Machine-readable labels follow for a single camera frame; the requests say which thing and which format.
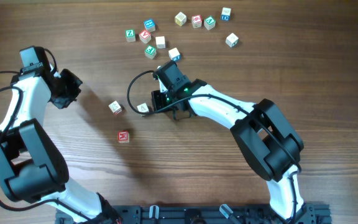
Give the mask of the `letter A wooden block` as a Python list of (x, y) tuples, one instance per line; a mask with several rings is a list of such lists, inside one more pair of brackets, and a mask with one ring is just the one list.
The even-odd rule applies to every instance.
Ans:
[(137, 110), (142, 116), (148, 115), (150, 113), (149, 107), (146, 103), (137, 105)]

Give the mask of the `animal picture red block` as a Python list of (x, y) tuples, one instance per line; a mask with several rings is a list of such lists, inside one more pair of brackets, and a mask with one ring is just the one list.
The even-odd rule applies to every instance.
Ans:
[(113, 101), (108, 106), (109, 106), (109, 109), (114, 113), (115, 116), (123, 113), (124, 108), (118, 101)]

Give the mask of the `white block blue side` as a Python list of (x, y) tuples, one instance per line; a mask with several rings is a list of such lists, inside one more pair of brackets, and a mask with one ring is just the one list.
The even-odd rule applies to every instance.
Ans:
[(177, 48), (173, 48), (173, 49), (169, 50), (168, 55), (169, 55), (170, 59), (173, 61), (178, 61), (181, 59), (181, 54)]

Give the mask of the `red M letter block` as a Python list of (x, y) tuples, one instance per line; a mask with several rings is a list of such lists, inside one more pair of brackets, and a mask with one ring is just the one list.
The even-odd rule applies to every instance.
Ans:
[(119, 131), (117, 134), (117, 140), (119, 143), (130, 142), (130, 135), (128, 131)]

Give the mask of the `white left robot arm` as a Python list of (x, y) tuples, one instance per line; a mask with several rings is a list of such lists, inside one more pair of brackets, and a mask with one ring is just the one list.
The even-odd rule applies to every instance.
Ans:
[(75, 223), (99, 223), (114, 217), (108, 202), (69, 176), (64, 157), (43, 129), (45, 108), (66, 108), (80, 93), (81, 80), (61, 72), (24, 68), (8, 89), (12, 101), (0, 125), (0, 207), (24, 212), (44, 204)]

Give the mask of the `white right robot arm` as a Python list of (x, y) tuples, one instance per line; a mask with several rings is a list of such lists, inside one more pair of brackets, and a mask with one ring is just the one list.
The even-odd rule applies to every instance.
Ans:
[(263, 178), (270, 207), (282, 219), (295, 222), (304, 201), (297, 175), (303, 141), (276, 104), (239, 101), (196, 80), (177, 92), (161, 86), (151, 93), (155, 112), (182, 109), (228, 128), (249, 167)]

